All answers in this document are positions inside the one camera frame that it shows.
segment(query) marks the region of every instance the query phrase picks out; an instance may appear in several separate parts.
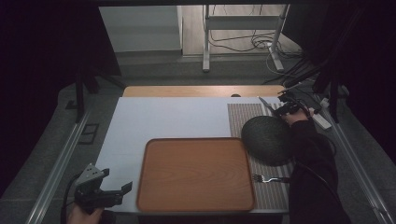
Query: white wall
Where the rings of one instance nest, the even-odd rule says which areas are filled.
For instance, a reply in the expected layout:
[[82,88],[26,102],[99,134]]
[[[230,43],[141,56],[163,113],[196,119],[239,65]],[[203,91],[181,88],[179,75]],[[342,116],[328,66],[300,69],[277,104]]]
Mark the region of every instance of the white wall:
[[177,6],[99,9],[115,52],[181,49]]

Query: metal stand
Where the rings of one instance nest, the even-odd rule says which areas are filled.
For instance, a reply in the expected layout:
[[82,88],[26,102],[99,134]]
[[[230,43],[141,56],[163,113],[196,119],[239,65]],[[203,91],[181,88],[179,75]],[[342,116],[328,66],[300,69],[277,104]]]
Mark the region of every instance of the metal stand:
[[282,31],[289,5],[285,5],[279,16],[209,16],[209,5],[205,5],[204,72],[209,72],[209,32],[210,30],[275,30],[274,45],[268,45],[278,72],[283,65],[276,52],[276,43]]

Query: tray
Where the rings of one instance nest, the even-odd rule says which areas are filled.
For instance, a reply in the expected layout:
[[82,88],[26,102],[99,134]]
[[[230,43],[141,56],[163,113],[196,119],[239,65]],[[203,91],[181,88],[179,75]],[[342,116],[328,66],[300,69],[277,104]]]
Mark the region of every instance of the tray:
[[141,211],[248,211],[254,198],[240,138],[148,141],[136,200]]

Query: gray carpet floor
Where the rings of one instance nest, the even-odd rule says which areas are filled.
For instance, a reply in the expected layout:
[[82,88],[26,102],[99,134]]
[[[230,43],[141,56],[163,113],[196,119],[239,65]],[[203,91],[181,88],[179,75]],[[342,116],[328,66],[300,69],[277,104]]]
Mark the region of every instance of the gray carpet floor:
[[[200,58],[183,58],[179,56],[151,57],[125,56],[119,58],[122,77],[115,79],[126,85],[260,85],[265,80],[278,77],[278,74],[269,69],[274,67],[271,62],[265,62],[266,55],[214,57],[211,61],[209,73],[202,71]],[[286,68],[291,68],[298,59],[284,59]],[[51,198],[48,210],[44,211],[42,223],[59,223],[60,209],[67,182],[71,177],[83,170],[90,162],[95,163],[104,142],[106,131],[110,124],[114,109],[122,89],[118,86],[96,78],[100,85],[97,94],[85,91],[86,105],[90,106],[91,114],[87,125],[98,125],[97,134],[82,135],[76,145],[61,182]],[[307,80],[300,87],[301,91],[312,95],[310,86],[312,81]],[[305,93],[293,91],[304,98],[308,103],[312,99]],[[18,176],[11,183],[0,200],[0,223],[25,223],[40,194],[48,175],[56,162],[64,143],[72,132],[76,110],[65,109],[70,101],[76,100],[74,85],[59,92],[58,107],[46,131],[35,146],[29,160],[24,164]],[[344,99],[338,102],[338,116],[340,125],[354,147],[361,163],[368,175],[373,179],[375,186],[381,193],[389,211],[396,214],[396,167],[374,138],[362,127],[352,115]],[[318,130],[331,139],[334,139],[332,130]],[[339,171],[339,190],[341,201],[353,223],[379,223],[373,206],[368,202],[365,192],[357,181],[348,163],[342,146],[337,145],[336,164]],[[135,216],[118,215],[117,223],[138,223]]]

